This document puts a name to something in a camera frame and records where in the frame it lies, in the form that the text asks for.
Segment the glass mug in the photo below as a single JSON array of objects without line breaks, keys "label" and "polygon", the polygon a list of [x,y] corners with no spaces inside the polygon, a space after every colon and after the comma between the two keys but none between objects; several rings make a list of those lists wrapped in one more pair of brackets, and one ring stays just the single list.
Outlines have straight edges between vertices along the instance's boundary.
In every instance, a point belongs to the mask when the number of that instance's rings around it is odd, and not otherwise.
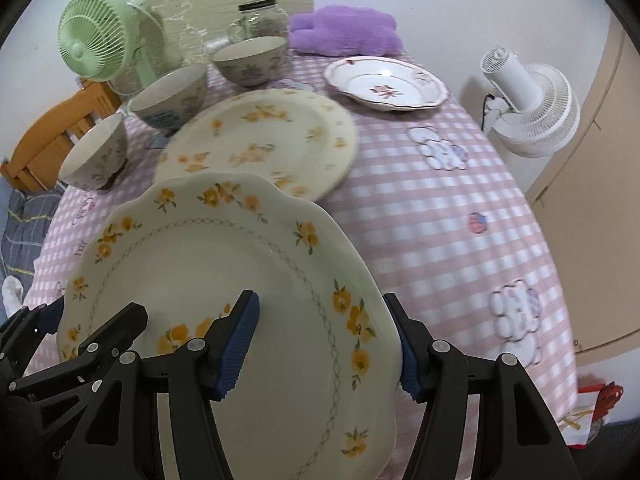
[{"label": "glass mug", "polygon": [[247,31],[247,24],[245,18],[238,18],[233,21],[227,29],[229,41],[232,44],[237,44],[238,42],[245,41],[250,36],[250,33]]}]

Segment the scalloped yellow flower plate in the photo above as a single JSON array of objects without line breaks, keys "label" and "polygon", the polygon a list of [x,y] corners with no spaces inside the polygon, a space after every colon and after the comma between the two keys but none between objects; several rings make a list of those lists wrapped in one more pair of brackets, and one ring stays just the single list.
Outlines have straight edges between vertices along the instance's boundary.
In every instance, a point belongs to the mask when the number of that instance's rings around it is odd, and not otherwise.
[{"label": "scalloped yellow flower plate", "polygon": [[213,407],[238,479],[373,479],[395,444],[401,350],[374,279],[319,206],[252,174],[169,179],[116,208],[66,285],[62,360],[130,302],[140,356],[177,350],[244,290],[259,320]]}]

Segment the pink checkered tablecloth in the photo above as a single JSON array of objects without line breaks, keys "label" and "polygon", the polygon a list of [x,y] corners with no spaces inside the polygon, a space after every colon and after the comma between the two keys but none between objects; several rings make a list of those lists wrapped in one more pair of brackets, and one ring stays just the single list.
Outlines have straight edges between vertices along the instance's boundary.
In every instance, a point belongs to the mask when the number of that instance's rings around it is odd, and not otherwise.
[{"label": "pink checkered tablecloth", "polygon": [[[396,295],[409,318],[468,358],[468,410],[454,478],[574,478],[556,424],[576,400],[570,322],[524,195],[456,101],[395,117],[330,91],[323,71],[320,58],[292,55],[284,66],[292,84],[281,89],[314,92],[346,108],[358,129],[358,152],[348,175],[308,202],[340,227],[383,301],[388,292]],[[65,304],[70,274],[107,217],[160,183],[154,174],[163,150],[146,149],[150,127],[134,114],[124,124],[131,151],[122,180],[104,194],[66,190],[36,262],[30,306],[60,297]],[[56,336],[43,339],[27,374],[65,361]],[[134,391],[126,374],[140,373],[152,361],[169,364],[175,351],[145,358],[133,342],[130,362],[115,361],[96,398],[124,402]],[[376,477],[405,479],[425,410],[401,388],[400,373],[395,444]],[[146,400],[152,424],[143,439],[162,452],[160,475],[180,479],[168,393],[163,401],[152,394]]]}]

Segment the glass jar black lid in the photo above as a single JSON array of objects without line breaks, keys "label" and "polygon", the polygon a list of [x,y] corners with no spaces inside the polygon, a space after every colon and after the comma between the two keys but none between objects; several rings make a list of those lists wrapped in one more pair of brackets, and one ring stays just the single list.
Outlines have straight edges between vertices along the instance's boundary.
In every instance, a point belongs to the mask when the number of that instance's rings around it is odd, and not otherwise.
[{"label": "glass jar black lid", "polygon": [[277,0],[259,0],[239,5],[240,37],[278,36],[288,38],[288,16]]}]

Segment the red gift bag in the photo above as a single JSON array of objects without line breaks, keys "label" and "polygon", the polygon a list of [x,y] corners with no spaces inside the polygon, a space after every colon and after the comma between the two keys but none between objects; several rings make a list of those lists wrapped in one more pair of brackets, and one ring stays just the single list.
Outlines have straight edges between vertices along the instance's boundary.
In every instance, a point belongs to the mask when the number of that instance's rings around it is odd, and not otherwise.
[{"label": "red gift bag", "polygon": [[585,448],[597,437],[623,394],[624,388],[615,382],[579,388],[576,405],[559,421],[565,444],[569,448]]}]

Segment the grey plaid pillow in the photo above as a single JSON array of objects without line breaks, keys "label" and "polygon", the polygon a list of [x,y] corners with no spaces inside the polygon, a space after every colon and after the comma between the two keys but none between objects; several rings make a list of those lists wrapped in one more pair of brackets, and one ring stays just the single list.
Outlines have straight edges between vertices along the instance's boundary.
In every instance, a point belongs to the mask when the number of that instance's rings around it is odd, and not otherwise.
[{"label": "grey plaid pillow", "polygon": [[30,194],[1,178],[1,279],[14,276],[24,289],[32,286],[53,216],[63,196],[60,188]]}]

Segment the pile of clothes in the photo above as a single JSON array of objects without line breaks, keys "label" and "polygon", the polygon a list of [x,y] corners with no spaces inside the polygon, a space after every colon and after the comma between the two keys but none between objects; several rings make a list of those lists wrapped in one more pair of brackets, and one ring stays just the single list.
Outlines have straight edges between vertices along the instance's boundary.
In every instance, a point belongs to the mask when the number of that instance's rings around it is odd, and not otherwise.
[{"label": "pile of clothes", "polygon": [[1,303],[7,318],[23,307],[24,288],[13,275],[7,276],[1,286]]}]

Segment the white red flower plate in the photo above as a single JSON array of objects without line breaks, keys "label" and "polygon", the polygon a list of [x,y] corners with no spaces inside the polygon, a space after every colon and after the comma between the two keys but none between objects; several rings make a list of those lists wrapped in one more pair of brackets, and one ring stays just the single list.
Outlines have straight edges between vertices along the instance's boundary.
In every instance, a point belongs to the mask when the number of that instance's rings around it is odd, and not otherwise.
[{"label": "white red flower plate", "polygon": [[428,70],[394,58],[342,58],[322,76],[333,90],[380,112],[431,110],[450,97],[446,84]]}]

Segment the beige cabinet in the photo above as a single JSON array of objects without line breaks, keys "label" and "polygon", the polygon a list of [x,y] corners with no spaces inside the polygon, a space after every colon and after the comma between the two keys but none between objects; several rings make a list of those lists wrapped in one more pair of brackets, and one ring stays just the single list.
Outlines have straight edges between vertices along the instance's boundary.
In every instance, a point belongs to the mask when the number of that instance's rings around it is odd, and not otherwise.
[{"label": "beige cabinet", "polygon": [[527,193],[580,365],[639,345],[639,53],[613,20],[582,122]]}]

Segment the green desk fan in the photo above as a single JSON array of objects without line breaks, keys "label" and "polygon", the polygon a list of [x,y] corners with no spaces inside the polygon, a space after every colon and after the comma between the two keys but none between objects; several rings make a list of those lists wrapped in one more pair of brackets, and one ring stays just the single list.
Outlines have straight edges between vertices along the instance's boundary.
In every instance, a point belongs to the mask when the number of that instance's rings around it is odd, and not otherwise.
[{"label": "green desk fan", "polygon": [[167,40],[148,0],[70,0],[58,22],[58,50],[79,78],[131,98],[169,72]]}]

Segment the floral ceramic bowl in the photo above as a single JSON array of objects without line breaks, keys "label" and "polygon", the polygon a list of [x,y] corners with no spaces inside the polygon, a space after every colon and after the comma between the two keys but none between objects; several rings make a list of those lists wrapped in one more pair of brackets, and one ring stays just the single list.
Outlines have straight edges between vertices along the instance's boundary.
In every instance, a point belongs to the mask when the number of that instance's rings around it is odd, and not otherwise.
[{"label": "floral ceramic bowl", "polygon": [[210,60],[228,81],[250,88],[276,76],[287,54],[288,40],[262,36],[228,44],[213,53]]},{"label": "floral ceramic bowl", "polygon": [[126,164],[124,119],[123,114],[115,113],[85,133],[63,160],[58,180],[86,192],[105,188]]},{"label": "floral ceramic bowl", "polygon": [[206,64],[178,68],[131,99],[127,110],[152,128],[177,131],[201,110],[207,76]]}]

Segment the white standing fan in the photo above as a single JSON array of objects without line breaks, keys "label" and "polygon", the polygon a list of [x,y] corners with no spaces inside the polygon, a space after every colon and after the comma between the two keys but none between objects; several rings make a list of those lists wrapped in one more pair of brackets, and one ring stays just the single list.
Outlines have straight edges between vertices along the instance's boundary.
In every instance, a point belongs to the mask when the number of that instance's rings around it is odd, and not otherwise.
[{"label": "white standing fan", "polygon": [[524,65],[505,47],[486,53],[480,69],[506,102],[492,130],[508,151],[541,158],[561,151],[573,140],[580,106],[559,70],[547,64]]}]

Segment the round yellow flower plate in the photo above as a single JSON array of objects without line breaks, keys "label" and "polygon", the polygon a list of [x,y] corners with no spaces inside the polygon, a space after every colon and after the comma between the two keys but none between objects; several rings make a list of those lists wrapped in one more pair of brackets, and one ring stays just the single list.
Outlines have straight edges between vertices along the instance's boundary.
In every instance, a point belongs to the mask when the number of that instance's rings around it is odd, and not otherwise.
[{"label": "round yellow flower plate", "polygon": [[249,172],[315,202],[348,175],[357,152],[357,126],[337,102],[310,91],[258,90],[190,119],[160,153],[154,181]]}]

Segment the purple plush toy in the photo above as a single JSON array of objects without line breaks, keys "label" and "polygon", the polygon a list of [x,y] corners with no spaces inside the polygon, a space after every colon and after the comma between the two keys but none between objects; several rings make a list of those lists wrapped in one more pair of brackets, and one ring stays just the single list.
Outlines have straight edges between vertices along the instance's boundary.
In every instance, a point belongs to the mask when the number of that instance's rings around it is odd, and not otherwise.
[{"label": "purple plush toy", "polygon": [[404,48],[390,14],[353,6],[293,15],[288,42],[299,53],[329,58],[396,55]]}]

